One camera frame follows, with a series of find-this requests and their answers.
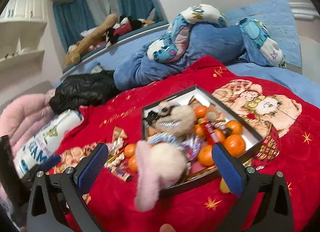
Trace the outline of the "orange mandarin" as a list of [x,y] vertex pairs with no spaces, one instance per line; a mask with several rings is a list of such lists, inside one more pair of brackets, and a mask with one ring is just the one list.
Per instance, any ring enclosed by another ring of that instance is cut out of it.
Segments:
[[212,157],[212,148],[212,145],[206,145],[200,150],[197,156],[197,160],[202,166],[207,167],[214,164],[214,160]]
[[241,135],[243,133],[242,124],[237,120],[230,120],[225,124],[225,126],[230,129],[230,134]]
[[239,134],[231,134],[223,142],[224,147],[233,157],[241,156],[246,150],[246,143]]
[[132,172],[138,172],[136,155],[133,155],[130,157],[130,159],[128,161],[128,167]]
[[136,151],[136,144],[130,143],[124,148],[124,155],[126,158],[131,158]]

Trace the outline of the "lilac fluffy slipper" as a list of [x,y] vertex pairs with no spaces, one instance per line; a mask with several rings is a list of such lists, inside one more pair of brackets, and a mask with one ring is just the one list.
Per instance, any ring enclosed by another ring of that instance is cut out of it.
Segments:
[[156,205],[162,189],[180,180],[189,162],[181,149],[168,142],[151,146],[140,140],[135,155],[138,168],[135,207],[146,212]]

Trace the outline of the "pink quilted blanket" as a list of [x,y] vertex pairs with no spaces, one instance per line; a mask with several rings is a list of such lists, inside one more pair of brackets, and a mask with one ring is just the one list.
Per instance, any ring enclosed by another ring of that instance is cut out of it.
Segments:
[[55,116],[47,94],[23,95],[11,102],[1,114],[1,136],[7,135],[12,155]]

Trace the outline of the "lilac knitted scrunchie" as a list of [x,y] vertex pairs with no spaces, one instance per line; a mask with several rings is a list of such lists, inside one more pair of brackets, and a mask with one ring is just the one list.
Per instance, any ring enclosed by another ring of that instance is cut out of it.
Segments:
[[111,162],[113,162],[114,159],[117,158],[117,155],[123,148],[124,139],[122,137],[118,137],[114,142],[107,143],[106,145],[108,147],[108,158],[106,163],[104,164],[104,167],[107,168],[111,164]]

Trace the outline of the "gold pyramid snack packet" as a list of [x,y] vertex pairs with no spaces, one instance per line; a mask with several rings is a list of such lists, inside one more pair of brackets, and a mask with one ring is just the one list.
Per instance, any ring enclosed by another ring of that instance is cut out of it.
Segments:
[[115,126],[113,129],[113,134],[112,134],[112,142],[114,142],[118,138],[127,139],[127,134],[124,131],[124,129],[122,129],[118,126]]

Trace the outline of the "black puffer jacket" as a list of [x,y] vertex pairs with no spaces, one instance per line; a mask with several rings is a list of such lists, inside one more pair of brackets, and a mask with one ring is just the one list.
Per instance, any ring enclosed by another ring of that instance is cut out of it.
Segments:
[[57,115],[80,106],[99,106],[118,94],[113,71],[68,76],[55,90],[49,105]]

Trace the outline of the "orange mandarin by box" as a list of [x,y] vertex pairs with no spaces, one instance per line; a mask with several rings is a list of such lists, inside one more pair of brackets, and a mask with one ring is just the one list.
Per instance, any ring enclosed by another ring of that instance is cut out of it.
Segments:
[[242,124],[237,120],[230,120],[225,124],[225,126],[230,129],[230,134],[241,135],[243,133]]

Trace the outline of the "red teddy print blanket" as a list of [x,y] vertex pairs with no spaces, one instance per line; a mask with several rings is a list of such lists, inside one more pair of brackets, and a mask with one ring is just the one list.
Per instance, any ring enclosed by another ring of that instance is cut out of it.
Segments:
[[300,231],[319,207],[319,108],[204,56],[81,107],[50,176],[77,231]]

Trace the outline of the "black shallow box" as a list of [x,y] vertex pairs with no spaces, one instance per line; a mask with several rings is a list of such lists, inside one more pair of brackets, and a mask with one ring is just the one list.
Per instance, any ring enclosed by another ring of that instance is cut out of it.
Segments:
[[[208,111],[204,118],[196,119],[191,134],[176,137],[170,133],[159,132],[143,120],[151,110],[158,111],[157,108],[161,101],[189,105],[193,109],[198,106],[205,106],[208,108]],[[243,133],[240,136],[246,143],[246,150],[238,159],[240,159],[241,162],[245,162],[258,152],[262,137],[232,109],[208,92],[205,92],[202,88],[192,86],[165,99],[149,104],[142,109],[142,139],[147,141],[151,146],[163,142],[171,143],[185,153],[189,162],[189,168],[180,180],[176,184],[162,189],[159,197],[186,192],[219,177],[220,174],[215,164],[207,167],[202,166],[198,162],[197,156],[204,146],[223,142],[231,135],[229,133],[230,129],[225,126],[230,120],[237,120],[242,124]]]

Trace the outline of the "small mandarin in box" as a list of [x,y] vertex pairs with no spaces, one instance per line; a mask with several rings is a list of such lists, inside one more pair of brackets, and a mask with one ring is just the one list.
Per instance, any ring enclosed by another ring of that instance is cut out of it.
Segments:
[[207,114],[208,108],[205,106],[198,106],[194,109],[197,119],[204,118]]

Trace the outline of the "beige fluffy slipper in box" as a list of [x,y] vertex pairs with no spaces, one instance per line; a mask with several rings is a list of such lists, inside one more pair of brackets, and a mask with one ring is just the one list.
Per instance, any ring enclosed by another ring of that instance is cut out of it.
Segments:
[[151,110],[143,118],[149,126],[176,137],[183,137],[193,132],[196,116],[191,106],[161,101],[157,109],[158,111]]

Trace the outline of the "brown plush dog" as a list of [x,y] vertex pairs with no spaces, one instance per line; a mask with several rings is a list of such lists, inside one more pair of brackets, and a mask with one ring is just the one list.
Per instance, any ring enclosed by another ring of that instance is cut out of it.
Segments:
[[76,48],[67,53],[65,57],[65,67],[70,66],[71,64],[78,64],[81,57],[88,52],[89,47],[92,45],[97,45],[106,31],[109,28],[114,27],[117,20],[118,17],[116,14],[109,14],[100,26],[98,26],[94,31],[78,42]]

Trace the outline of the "black red plush toy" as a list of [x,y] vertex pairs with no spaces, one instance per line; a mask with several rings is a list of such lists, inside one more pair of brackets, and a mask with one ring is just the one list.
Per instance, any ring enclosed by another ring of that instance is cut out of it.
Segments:
[[109,28],[106,31],[106,48],[115,44],[120,36],[154,23],[155,21],[146,19],[133,19],[132,16],[125,17],[124,15],[121,15],[119,18],[119,23],[116,23],[114,27]]

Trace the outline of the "blue stitch print duvet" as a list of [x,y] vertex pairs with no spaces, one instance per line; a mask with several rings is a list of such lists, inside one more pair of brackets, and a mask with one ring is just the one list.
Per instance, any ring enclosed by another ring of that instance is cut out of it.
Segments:
[[262,22],[243,18],[229,26],[218,9],[198,4],[179,13],[158,39],[118,65],[114,82],[121,91],[148,85],[179,74],[203,56],[222,64],[285,66],[283,51]]

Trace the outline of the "blue curtain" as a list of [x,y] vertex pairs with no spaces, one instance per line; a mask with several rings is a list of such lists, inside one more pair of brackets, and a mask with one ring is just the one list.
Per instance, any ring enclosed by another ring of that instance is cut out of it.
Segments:
[[81,32],[101,25],[112,13],[155,22],[165,20],[158,0],[54,1],[55,24],[65,52],[82,39]]

